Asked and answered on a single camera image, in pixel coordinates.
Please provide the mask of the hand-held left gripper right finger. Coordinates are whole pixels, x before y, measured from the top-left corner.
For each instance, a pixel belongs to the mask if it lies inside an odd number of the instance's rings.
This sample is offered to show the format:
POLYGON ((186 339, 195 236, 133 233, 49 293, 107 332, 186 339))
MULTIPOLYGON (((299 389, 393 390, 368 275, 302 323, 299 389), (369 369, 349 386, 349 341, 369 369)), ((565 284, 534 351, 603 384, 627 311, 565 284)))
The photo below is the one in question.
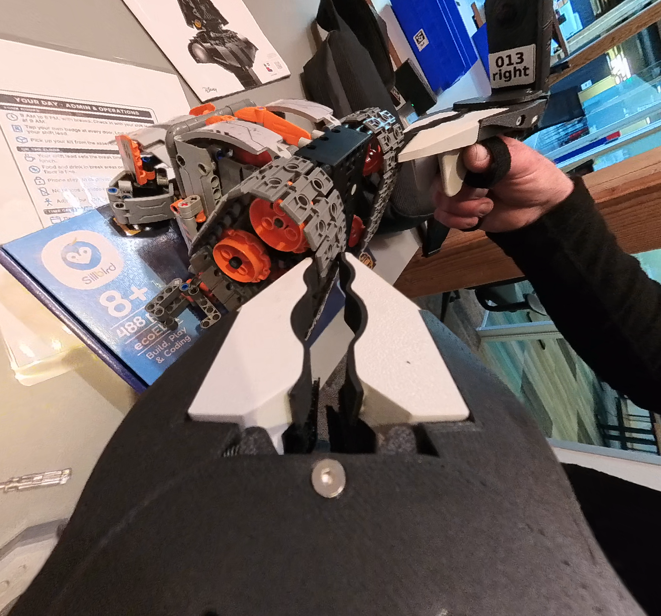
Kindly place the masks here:
POLYGON ((345 321, 354 331, 344 407, 350 422, 461 422, 469 417, 422 310, 353 255, 344 256, 345 321))

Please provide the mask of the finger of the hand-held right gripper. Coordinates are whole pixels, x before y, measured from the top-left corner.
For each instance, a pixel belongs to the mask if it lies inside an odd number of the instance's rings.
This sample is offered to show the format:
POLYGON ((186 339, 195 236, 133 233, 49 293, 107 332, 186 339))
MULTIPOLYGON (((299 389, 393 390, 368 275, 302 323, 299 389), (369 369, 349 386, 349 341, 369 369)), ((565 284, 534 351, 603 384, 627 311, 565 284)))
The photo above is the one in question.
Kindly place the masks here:
POLYGON ((455 149, 468 147, 498 134, 487 119, 508 113, 508 110, 445 110, 418 119, 404 130, 404 144, 398 162, 406 163, 455 149))

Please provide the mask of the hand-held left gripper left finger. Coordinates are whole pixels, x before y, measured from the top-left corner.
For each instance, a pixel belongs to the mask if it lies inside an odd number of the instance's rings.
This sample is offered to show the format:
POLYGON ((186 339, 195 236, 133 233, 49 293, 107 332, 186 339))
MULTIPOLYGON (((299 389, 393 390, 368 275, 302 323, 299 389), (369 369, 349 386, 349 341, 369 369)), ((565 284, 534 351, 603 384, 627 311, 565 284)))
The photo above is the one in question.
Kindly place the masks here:
POLYGON ((305 258, 238 311, 204 377, 188 415, 195 421, 260 427, 281 436, 292 424, 289 393, 301 377, 303 330, 295 332, 292 314, 307 304, 316 267, 305 258))

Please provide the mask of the grey toy battery box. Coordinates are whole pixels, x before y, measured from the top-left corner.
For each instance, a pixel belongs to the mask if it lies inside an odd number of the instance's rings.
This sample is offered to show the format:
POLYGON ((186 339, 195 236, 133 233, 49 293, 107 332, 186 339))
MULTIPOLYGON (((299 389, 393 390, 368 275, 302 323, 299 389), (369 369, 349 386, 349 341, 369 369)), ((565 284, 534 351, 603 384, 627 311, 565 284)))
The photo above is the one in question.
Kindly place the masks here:
POLYGON ((8 615, 29 587, 67 523, 61 519, 30 526, 1 547, 1 615, 8 615))

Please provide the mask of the person's right forearm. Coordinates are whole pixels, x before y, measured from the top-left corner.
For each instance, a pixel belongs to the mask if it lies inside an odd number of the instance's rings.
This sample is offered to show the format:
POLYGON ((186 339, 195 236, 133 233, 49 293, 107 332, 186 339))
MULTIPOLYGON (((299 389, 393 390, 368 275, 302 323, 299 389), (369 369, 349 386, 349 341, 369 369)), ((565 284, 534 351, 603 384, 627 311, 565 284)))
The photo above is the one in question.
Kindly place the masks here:
POLYGON ((488 236, 592 371, 659 414, 660 284, 618 245, 583 182, 534 223, 488 236))

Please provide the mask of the person's right hand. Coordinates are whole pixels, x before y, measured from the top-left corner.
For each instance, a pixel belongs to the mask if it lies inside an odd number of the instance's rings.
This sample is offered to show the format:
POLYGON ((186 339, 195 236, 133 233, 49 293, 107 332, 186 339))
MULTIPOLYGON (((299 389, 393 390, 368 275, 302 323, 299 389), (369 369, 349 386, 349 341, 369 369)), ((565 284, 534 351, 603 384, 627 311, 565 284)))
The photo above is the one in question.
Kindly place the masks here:
POLYGON ((537 221, 564 201, 574 182, 551 161, 511 137, 503 137, 510 169, 491 190, 462 185, 447 197, 440 185, 434 192, 434 217, 443 225, 465 231, 479 222, 484 232, 510 232, 537 221))

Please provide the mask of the large blue storage bin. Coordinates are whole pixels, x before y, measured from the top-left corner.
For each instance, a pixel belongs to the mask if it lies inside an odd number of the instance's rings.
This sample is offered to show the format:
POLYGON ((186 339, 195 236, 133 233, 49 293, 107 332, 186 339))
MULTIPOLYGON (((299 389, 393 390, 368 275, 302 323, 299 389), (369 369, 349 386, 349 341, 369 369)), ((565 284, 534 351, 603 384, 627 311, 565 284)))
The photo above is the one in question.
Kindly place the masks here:
POLYGON ((450 88, 476 63, 455 0, 391 0, 391 7, 434 92, 450 88))

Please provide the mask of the black bag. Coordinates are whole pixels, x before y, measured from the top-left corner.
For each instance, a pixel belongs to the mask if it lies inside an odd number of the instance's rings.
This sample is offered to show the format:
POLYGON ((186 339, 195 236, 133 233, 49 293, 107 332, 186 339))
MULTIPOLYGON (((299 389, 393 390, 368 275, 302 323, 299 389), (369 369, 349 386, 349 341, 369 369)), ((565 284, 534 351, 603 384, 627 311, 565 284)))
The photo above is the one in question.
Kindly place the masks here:
MULTIPOLYGON (((381 108, 400 121, 390 94, 395 73, 387 31, 370 5, 365 0, 320 0, 316 22, 327 36, 303 66, 307 98, 332 108, 339 119, 381 108)), ((432 216, 429 194, 417 189, 414 163, 402 164, 377 233, 425 229, 432 216)))

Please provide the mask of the tracked building-block toy robot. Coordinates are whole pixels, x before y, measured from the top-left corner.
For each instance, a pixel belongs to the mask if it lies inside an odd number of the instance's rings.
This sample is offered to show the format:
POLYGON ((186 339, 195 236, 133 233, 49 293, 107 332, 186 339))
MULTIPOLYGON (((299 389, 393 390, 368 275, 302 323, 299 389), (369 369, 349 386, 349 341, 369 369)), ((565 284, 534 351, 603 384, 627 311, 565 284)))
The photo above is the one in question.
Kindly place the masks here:
POLYGON ((188 114, 115 136, 122 171, 107 188, 117 224, 173 220, 190 276, 147 304, 174 329, 188 307, 202 328, 235 311, 305 258, 318 273, 313 328, 337 275, 375 235, 399 172, 399 119, 382 108, 342 119, 299 99, 266 106, 208 102, 188 114))

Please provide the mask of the blue robot kit box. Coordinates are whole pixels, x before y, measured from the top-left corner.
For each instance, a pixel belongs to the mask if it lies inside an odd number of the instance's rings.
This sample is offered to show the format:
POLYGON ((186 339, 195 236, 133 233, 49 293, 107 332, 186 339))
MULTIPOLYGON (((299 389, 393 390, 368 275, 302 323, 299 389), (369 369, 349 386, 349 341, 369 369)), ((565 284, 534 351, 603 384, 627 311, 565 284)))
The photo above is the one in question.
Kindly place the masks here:
POLYGON ((206 330, 193 302, 177 327, 147 306, 187 281, 188 251, 175 222, 127 235, 108 206, 1 245, 1 263, 137 392, 147 389, 206 330))

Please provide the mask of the person's dark clothing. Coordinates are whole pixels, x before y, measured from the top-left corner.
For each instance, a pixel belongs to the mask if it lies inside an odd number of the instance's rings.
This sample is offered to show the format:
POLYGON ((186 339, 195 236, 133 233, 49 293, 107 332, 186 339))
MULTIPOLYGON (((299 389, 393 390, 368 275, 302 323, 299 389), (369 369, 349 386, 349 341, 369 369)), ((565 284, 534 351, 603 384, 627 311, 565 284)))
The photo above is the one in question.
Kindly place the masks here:
POLYGON ((648 615, 660 614, 660 491, 563 464, 595 538, 648 615))

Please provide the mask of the black-and-white instruction booklet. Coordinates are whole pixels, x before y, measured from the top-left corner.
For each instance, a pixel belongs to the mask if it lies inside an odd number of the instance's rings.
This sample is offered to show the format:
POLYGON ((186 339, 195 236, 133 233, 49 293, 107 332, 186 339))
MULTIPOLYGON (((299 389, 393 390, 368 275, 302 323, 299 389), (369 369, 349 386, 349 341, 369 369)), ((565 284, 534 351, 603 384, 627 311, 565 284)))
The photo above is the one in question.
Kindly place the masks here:
POLYGON ((290 76, 243 0, 123 0, 203 101, 290 76))

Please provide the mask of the white instruction sheet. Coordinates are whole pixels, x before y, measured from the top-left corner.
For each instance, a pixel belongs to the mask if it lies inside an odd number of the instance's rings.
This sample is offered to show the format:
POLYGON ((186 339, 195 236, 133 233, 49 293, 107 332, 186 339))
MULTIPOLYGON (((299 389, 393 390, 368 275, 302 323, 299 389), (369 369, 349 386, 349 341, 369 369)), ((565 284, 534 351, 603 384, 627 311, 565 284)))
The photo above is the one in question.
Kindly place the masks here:
POLYGON ((115 136, 189 110, 176 75, 1 41, 1 242, 107 202, 115 136))

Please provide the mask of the wooden post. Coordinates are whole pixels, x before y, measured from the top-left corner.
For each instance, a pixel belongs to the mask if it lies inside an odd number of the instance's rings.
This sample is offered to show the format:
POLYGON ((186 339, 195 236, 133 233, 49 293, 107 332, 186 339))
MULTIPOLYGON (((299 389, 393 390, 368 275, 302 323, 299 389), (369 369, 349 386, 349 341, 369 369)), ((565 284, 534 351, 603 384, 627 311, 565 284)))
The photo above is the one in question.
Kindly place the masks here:
MULTIPOLYGON (((619 245, 629 254, 660 248, 660 148, 584 176, 619 245)), ((395 282, 410 298, 511 280, 522 273, 483 231, 451 230, 439 253, 411 259, 395 282)))

